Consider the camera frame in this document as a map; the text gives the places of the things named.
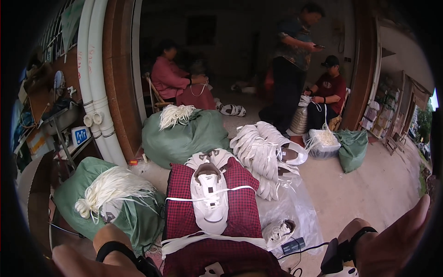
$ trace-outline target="plaid fabric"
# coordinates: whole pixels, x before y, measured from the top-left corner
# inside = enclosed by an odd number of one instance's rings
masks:
[[[190,179],[194,170],[181,164],[171,164],[167,197],[191,198]],[[249,185],[258,189],[258,181],[234,158],[230,158],[224,173],[228,188]],[[228,226],[222,233],[230,237],[261,238],[260,220],[251,189],[228,191]],[[195,223],[192,202],[166,202],[166,222],[163,239],[180,238],[200,230]],[[225,276],[242,272],[263,270],[268,276],[283,276],[277,259],[266,250],[248,242],[219,241],[204,239],[192,243],[166,257],[164,276],[175,273],[177,276],[200,276],[205,267],[219,262]]]

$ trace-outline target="wooden chair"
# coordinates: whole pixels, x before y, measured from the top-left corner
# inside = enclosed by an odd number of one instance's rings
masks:
[[[343,112],[343,108],[345,107],[346,100],[348,99],[348,96],[349,96],[349,93],[348,93],[348,90],[346,89],[345,100],[343,101],[342,108],[340,109],[340,114],[337,117],[334,117],[333,119],[331,119],[331,121],[329,122],[329,130],[331,130],[332,132],[337,131],[338,127],[340,126],[340,123],[342,122],[342,112]]]
[[[149,93],[151,95],[151,102],[152,102],[152,108],[154,110],[154,113],[159,112],[163,107],[166,107],[167,105],[174,104],[173,102],[165,102],[157,89],[154,87],[154,85],[151,82],[150,74],[149,72],[146,72],[143,77],[146,79],[146,81],[149,83]]]

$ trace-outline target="pipe fitting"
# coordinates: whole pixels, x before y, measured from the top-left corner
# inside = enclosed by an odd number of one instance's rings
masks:
[[[92,124],[94,124],[94,121],[92,120],[91,116],[87,114],[83,117],[83,123],[86,125],[86,127],[90,128]]]
[[[103,122],[103,118],[105,117],[105,115],[101,112],[94,112],[92,117],[94,119],[94,123],[100,125]]]

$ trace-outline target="clear plastic sheet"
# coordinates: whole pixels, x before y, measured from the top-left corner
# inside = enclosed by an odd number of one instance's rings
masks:
[[[310,138],[315,135],[315,132],[321,132],[321,130],[311,129],[307,134],[303,135],[303,142],[305,145],[306,142],[308,142]],[[337,157],[341,144],[338,142],[335,136],[333,136],[332,139],[334,140],[334,145],[323,145],[321,141],[318,141],[316,137],[314,137],[310,144],[312,146],[309,151],[309,155],[316,160],[328,160],[330,158]]]
[[[291,238],[295,240],[303,237],[305,241],[306,246],[301,250],[323,243],[319,219],[303,179],[300,176],[294,178],[280,176],[279,183],[278,201],[267,201],[259,196],[256,197],[261,228],[264,229],[276,219],[290,219],[296,224],[295,232]],[[318,255],[322,251],[322,248],[317,248],[307,252],[311,255]],[[277,247],[271,253],[277,258],[284,255],[282,247]],[[281,266],[284,265],[285,260],[285,258],[279,260]]]

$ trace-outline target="white pipe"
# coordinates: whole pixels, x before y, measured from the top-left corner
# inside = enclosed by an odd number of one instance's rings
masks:
[[[80,17],[80,24],[78,26],[78,42],[77,42],[77,68],[78,68],[78,81],[80,83],[80,90],[82,91],[83,107],[85,108],[86,115],[83,118],[83,122],[87,127],[91,129],[91,133],[97,144],[98,150],[101,156],[107,162],[114,163],[111,154],[109,153],[108,146],[106,146],[105,139],[101,135],[100,127],[93,124],[92,118],[95,112],[91,86],[89,83],[89,70],[88,70],[88,37],[89,37],[89,24],[91,22],[92,8],[95,0],[87,0],[83,4],[82,15]]]
[[[103,75],[103,24],[105,21],[106,6],[108,0],[95,1],[92,9],[91,24],[89,26],[88,37],[88,63],[89,82],[91,84],[91,95],[94,103],[95,113],[101,117],[100,130],[105,138],[106,145],[110,149],[110,154],[115,164],[128,167],[124,158],[117,135],[114,130],[114,122],[108,106],[106,96],[105,78]]]

